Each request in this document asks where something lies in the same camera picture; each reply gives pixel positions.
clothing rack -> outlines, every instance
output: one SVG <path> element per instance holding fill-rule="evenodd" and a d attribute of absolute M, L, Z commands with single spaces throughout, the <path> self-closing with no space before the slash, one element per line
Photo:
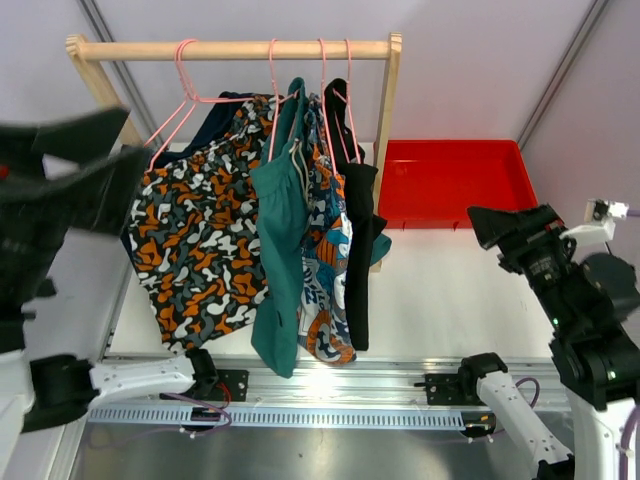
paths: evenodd
<path fill-rule="evenodd" d="M 396 95 L 398 67 L 402 52 L 402 35 L 390 33 L 388 41 L 352 41 L 351 58 L 354 60 L 385 60 L 384 83 L 375 141 L 374 165 L 379 169 L 374 184 L 375 211 L 378 210 L 384 160 L 391 130 L 391 114 Z M 90 42 L 84 35 L 67 37 L 66 48 L 73 65 L 102 106 L 122 105 L 123 102 L 105 73 L 102 61 L 173 61 L 178 42 L 125 43 Z M 325 53 L 330 60 L 347 60 L 344 41 L 325 42 Z M 197 42 L 188 45 L 182 54 L 184 60 L 268 60 L 269 42 Z M 279 41 L 274 45 L 273 58 L 278 60 L 321 60 L 322 51 L 317 41 Z M 127 120 L 120 140 L 129 145 L 141 145 L 142 137 L 131 119 Z"/>

red plastic bin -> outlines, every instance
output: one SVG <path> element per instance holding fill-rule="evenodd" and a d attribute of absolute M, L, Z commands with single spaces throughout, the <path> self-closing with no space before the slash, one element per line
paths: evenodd
<path fill-rule="evenodd" d="M 387 147 L 379 211 L 389 228 L 470 228 L 469 206 L 537 204 L 511 140 L 392 140 Z"/>

clothes hanger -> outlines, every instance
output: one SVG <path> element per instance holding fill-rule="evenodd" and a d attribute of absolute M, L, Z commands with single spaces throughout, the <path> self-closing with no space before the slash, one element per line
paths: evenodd
<path fill-rule="evenodd" d="M 191 77 L 189 76 L 189 73 L 187 72 L 187 69 L 184 66 L 184 62 L 182 60 L 182 52 L 184 51 L 186 46 L 189 45 L 190 43 L 197 42 L 197 41 L 198 40 L 196 40 L 195 38 L 188 38 L 188 39 L 183 40 L 182 42 L 180 42 L 178 44 L 178 46 L 176 48 L 176 51 L 175 51 L 175 54 L 174 54 L 174 57 L 173 57 L 173 61 L 174 61 L 175 65 L 176 65 L 176 69 L 178 70 L 178 77 L 180 79 L 180 83 L 182 85 L 182 89 L 184 90 L 184 100 L 182 101 L 180 106 L 175 110 L 175 112 L 173 112 L 169 116 L 169 118 L 160 126 L 160 128 L 158 128 L 158 130 L 156 130 L 156 132 L 153 135 L 151 135 L 151 137 L 149 137 L 149 139 L 146 141 L 144 146 L 146 147 L 147 145 L 149 145 L 153 141 L 153 139 L 156 138 L 160 134 L 160 132 L 162 132 L 162 130 L 164 130 L 164 128 L 178 115 L 178 113 L 180 113 L 182 111 L 182 109 L 187 105 L 187 103 L 189 101 L 192 101 L 193 105 L 191 106 L 189 111 L 187 111 L 187 114 L 180 121 L 180 123 L 175 128 L 175 130 L 173 132 L 171 132 L 171 135 L 169 135 L 169 138 L 167 138 L 167 140 L 162 144 L 162 146 L 153 155 L 153 157 L 151 157 L 151 162 L 149 163 L 149 168 L 147 169 L 147 172 L 150 172 L 151 170 L 153 170 L 153 166 L 154 166 L 154 164 L 156 162 L 156 159 L 162 154 L 162 152 L 171 143 L 173 138 L 176 136 L 176 134 L 180 131 L 182 126 L 189 119 L 189 117 L 191 116 L 193 111 L 196 109 L 198 104 L 235 103 L 235 102 L 245 102 L 245 101 L 253 100 L 253 97 L 247 97 L 247 98 L 207 98 L 207 97 L 204 97 L 203 98 L 203 97 L 200 97 L 200 95 L 198 95 L 198 92 L 196 91 L 196 88 L 193 85 L 193 81 L 191 80 Z"/>
<path fill-rule="evenodd" d="M 269 69 L 271 70 L 271 85 L 273 86 L 273 94 L 275 95 L 276 101 L 276 111 L 273 115 L 273 126 L 271 127 L 271 141 L 269 142 L 269 157 L 267 158 L 267 163 L 269 163 L 273 159 L 273 145 L 275 144 L 276 139 L 276 128 L 278 126 L 278 117 L 280 114 L 280 105 L 290 98 L 298 98 L 300 90 L 296 90 L 291 95 L 287 95 L 284 98 L 280 98 L 280 94 L 278 93 L 278 82 L 276 81 L 276 68 L 273 62 L 273 46 L 278 41 L 277 38 L 272 38 L 269 43 Z M 293 131 L 293 125 L 295 125 L 296 120 L 294 118 L 293 123 L 291 124 L 291 131 Z"/>
<path fill-rule="evenodd" d="M 351 43 L 349 42 L 348 38 L 344 39 L 345 43 L 347 44 L 347 59 L 348 59 L 348 67 L 347 67 L 347 98 L 344 98 L 340 92 L 338 92 L 335 88 L 333 89 L 333 94 L 339 98 L 340 100 L 342 100 L 346 106 L 347 106 L 347 113 L 349 115 L 349 124 L 351 125 L 351 134 L 353 136 L 353 145 L 354 145 L 354 150 L 356 152 L 356 161 L 359 164 L 362 164 L 362 158 L 360 157 L 360 149 L 358 148 L 358 140 L 356 137 L 356 125 L 355 123 L 353 123 L 353 114 L 351 113 Z M 340 125 L 340 122 L 338 121 L 338 114 L 337 113 L 333 113 L 335 120 L 336 120 L 336 124 Z M 342 149 L 344 150 L 344 155 L 345 158 L 349 158 L 349 152 L 347 151 L 347 145 L 344 141 L 344 136 L 342 135 L 342 129 L 338 128 L 338 133 L 340 136 L 340 143 L 342 143 Z"/>
<path fill-rule="evenodd" d="M 327 109 L 324 105 L 324 89 L 327 83 L 327 53 L 324 50 L 324 40 L 322 38 L 318 39 L 320 42 L 320 50 L 322 50 L 322 83 L 321 83 L 321 93 L 320 93 L 320 104 L 322 105 L 322 114 L 324 115 L 324 130 L 327 135 L 327 143 L 329 147 L 329 157 L 331 158 L 331 169 L 333 170 L 333 175 L 338 175 L 338 169 L 336 168 L 336 157 L 333 154 L 333 146 L 331 145 L 331 134 L 329 133 L 329 123 L 327 120 Z"/>

navy garment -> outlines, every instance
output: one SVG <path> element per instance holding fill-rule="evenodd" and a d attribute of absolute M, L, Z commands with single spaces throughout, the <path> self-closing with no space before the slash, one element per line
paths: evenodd
<path fill-rule="evenodd" d="M 253 97 L 253 95 L 253 93 L 222 92 L 220 98 L 245 98 Z M 242 101 L 216 103 L 207 115 L 207 118 L 204 119 L 204 122 L 195 137 L 193 137 L 193 140 L 191 140 L 191 143 L 181 152 L 162 152 L 156 159 L 154 167 L 165 168 L 171 162 L 189 158 L 198 150 L 202 150 L 208 146 L 211 142 L 222 138 L 224 134 L 229 131 L 231 121 L 238 109 L 242 106 L 242 103 Z M 129 239 L 129 231 L 126 228 L 124 232 L 122 232 L 120 239 L 122 240 L 122 245 L 127 255 L 129 255 L 129 258 L 132 258 L 131 240 Z"/>

teal shirt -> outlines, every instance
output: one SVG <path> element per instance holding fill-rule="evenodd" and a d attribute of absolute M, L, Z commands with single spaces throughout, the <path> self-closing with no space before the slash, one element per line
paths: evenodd
<path fill-rule="evenodd" d="M 295 91 L 297 98 L 284 103 L 278 118 L 272 161 L 268 162 L 268 137 L 260 166 L 251 172 L 259 202 L 260 259 L 269 285 L 269 295 L 258 306 L 251 344 L 265 364 L 285 378 L 293 375 L 298 352 L 297 310 L 303 286 L 300 243 L 309 217 L 300 178 L 305 165 L 299 155 L 292 158 L 289 153 L 296 141 L 306 141 L 303 120 L 308 99 L 301 78 L 289 86 L 290 95 Z"/>

